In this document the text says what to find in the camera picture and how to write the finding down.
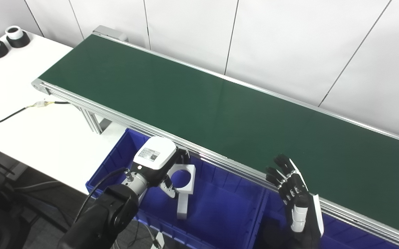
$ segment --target metal support leg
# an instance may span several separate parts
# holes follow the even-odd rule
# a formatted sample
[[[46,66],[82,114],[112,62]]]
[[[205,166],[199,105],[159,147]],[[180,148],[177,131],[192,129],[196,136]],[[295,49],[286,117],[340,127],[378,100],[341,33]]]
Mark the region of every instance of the metal support leg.
[[[77,107],[81,113],[84,116],[84,119],[86,119],[87,124],[89,125],[90,129],[92,129],[92,132],[96,132],[97,134],[103,133],[103,131],[109,126],[112,121],[103,118],[101,122],[98,122],[97,118],[95,117],[95,114],[93,112],[89,112],[86,109],[83,109],[81,107]]]

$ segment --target blue crate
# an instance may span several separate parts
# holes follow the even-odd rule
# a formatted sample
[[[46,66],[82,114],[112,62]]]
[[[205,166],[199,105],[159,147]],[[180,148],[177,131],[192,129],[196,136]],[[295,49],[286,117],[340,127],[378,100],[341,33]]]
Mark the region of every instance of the blue crate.
[[[286,226],[284,206],[277,192],[266,191],[253,230],[251,244],[255,244],[258,236],[261,236],[259,227],[263,219],[274,219],[281,228]],[[324,235],[321,238],[321,249],[399,249],[399,246],[326,214],[323,214],[323,221]]]
[[[91,191],[108,172],[130,168],[133,156],[147,139],[149,137],[127,129],[86,183],[87,189]],[[147,191],[136,218],[191,248],[252,248],[251,235],[266,190],[198,158],[193,157],[191,163],[196,167],[196,176],[194,194],[189,196],[187,220],[176,218],[177,200],[159,188]],[[124,179],[124,174],[110,178],[94,196],[98,197],[107,186]]]

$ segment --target cable connector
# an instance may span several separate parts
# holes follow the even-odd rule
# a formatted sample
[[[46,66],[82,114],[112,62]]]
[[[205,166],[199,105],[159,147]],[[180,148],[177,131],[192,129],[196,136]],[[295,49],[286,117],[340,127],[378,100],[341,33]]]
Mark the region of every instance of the cable connector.
[[[45,101],[45,100],[41,100],[41,101],[37,101],[35,102],[35,104],[33,105],[29,105],[28,107],[45,107],[48,106],[49,104],[53,104],[53,101]]]

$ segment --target electrical wire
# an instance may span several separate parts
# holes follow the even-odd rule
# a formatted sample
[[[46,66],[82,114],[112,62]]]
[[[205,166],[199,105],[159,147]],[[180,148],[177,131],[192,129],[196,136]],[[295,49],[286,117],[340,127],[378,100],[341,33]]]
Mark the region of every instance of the electrical wire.
[[[69,222],[68,219],[66,218],[66,216],[70,217],[70,215],[68,215],[68,214],[66,214],[65,212],[63,212],[63,211],[62,211],[59,207],[57,207],[56,205],[54,205],[54,204],[52,204],[51,202],[48,202],[48,201],[46,201],[46,200],[43,200],[43,199],[41,199],[41,198],[38,198],[38,197],[35,197],[35,196],[32,196],[32,195],[29,195],[29,194],[22,194],[22,195],[23,195],[23,196],[30,197],[30,198],[32,198],[32,199],[35,199],[35,200],[37,200],[37,201],[39,201],[39,202],[43,202],[44,204],[49,205],[49,206],[55,208],[55,209],[62,215],[62,217],[63,217],[63,219],[64,219],[66,225],[68,225],[69,227],[72,226],[71,222]]]
[[[158,242],[158,240],[154,237],[154,235],[150,231],[149,226],[144,224],[144,227],[147,228],[147,230],[149,231],[150,238],[152,239],[152,244],[154,244],[154,246],[156,246],[158,249],[162,249],[160,243]]]
[[[110,172],[109,174],[107,174],[106,176],[104,176],[100,181],[98,181],[98,183],[95,185],[95,187],[92,189],[92,191],[90,191],[89,195],[86,197],[86,200],[84,200],[83,204],[81,205],[80,210],[78,211],[78,214],[75,217],[75,221],[73,222],[75,224],[75,222],[79,219],[79,217],[81,216],[81,213],[83,212],[84,206],[87,204],[87,202],[89,201],[90,197],[92,197],[93,193],[95,193],[95,191],[98,189],[98,187],[103,184],[103,182],[105,180],[107,180],[109,177],[114,176],[116,174],[125,172],[127,170],[127,168],[125,167],[121,167],[119,169],[116,169],[112,172]]]
[[[142,223],[139,222],[138,220],[134,220],[134,219],[133,219],[133,221],[138,222],[137,230],[136,230],[136,233],[135,233],[135,238],[133,239],[133,241],[132,241],[131,243],[129,243],[129,244],[127,245],[127,247],[133,246],[133,244],[135,244],[135,241],[136,241],[137,235],[138,235],[138,227],[139,227],[140,224],[142,224]],[[143,223],[143,225],[144,225],[144,227],[146,227],[146,229],[149,231],[149,235],[150,235],[150,239],[152,240],[152,244],[153,244],[155,247],[157,247],[158,249],[162,249],[162,247],[161,247],[160,243],[158,242],[157,238],[155,238],[155,236],[152,234],[152,232],[151,232],[149,226],[146,225],[146,224],[144,224],[144,223]]]
[[[12,113],[11,115],[9,115],[9,116],[3,118],[2,120],[0,120],[0,123],[3,122],[3,121],[5,121],[5,120],[7,120],[7,119],[9,119],[9,118],[11,118],[11,117],[13,117],[13,116],[15,116],[15,115],[17,115],[18,113],[20,113],[20,112],[26,110],[26,109],[29,108],[29,107],[30,107],[30,106],[28,106],[28,107],[23,107],[23,108],[19,109],[18,111],[14,112],[14,113]]]
[[[32,105],[28,105],[28,106],[26,106],[26,107],[23,107],[23,108],[19,109],[18,111],[12,113],[11,115],[9,115],[9,116],[3,118],[2,120],[0,120],[0,123],[3,122],[3,121],[6,121],[7,119],[9,119],[9,118],[11,118],[11,117],[13,117],[13,116],[15,116],[15,115],[17,115],[18,113],[20,113],[20,112],[26,110],[26,109],[29,108],[29,107],[37,106],[39,103],[42,104],[41,106],[47,106],[48,104],[70,104],[69,102],[65,102],[65,101],[39,101],[39,102],[37,102],[37,103],[35,103],[35,104],[32,104]]]
[[[127,248],[129,248],[129,247],[133,246],[133,244],[135,244],[135,241],[137,240],[137,236],[138,236],[138,230],[139,230],[139,228],[140,228],[140,223],[141,223],[141,222],[138,222],[138,224],[137,224],[137,230],[135,231],[135,238],[133,238],[133,241],[131,241],[131,242],[127,245]]]
[[[114,248],[115,248],[115,246],[116,246],[117,249],[121,249],[121,247],[119,247],[119,245],[118,245],[118,241],[117,240],[115,240]]]
[[[31,186],[23,186],[23,187],[16,187],[14,188],[14,190],[25,190],[25,189],[29,189],[29,188],[33,188],[33,187],[37,187],[37,186],[43,186],[43,185],[47,185],[47,184],[51,184],[51,183],[59,183],[59,181],[48,181],[48,182],[43,182],[43,183],[37,183]]]

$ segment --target metal bracket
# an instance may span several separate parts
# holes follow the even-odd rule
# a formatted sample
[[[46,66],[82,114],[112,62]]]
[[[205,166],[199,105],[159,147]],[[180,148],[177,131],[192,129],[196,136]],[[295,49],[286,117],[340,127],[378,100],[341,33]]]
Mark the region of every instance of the metal bracket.
[[[83,114],[84,119],[87,121],[87,124],[89,125],[90,129],[92,129],[92,132],[101,134],[112,123],[112,121],[110,121],[106,118],[103,118],[101,120],[101,122],[98,122],[98,119],[96,118],[96,116],[93,112],[90,112],[82,107],[77,106],[77,108]]]
[[[123,42],[129,42],[129,38],[127,37],[127,35],[121,31],[118,30],[114,30],[111,29],[109,27],[103,26],[103,25],[99,25],[98,27],[96,27],[96,29],[93,31],[93,33],[99,33],[102,35],[107,35],[111,38],[123,41]]]
[[[47,89],[44,85],[43,85],[43,81],[40,79],[35,79],[34,81],[32,81],[32,86],[42,92],[42,93],[46,93],[47,95],[50,95],[49,89]]]

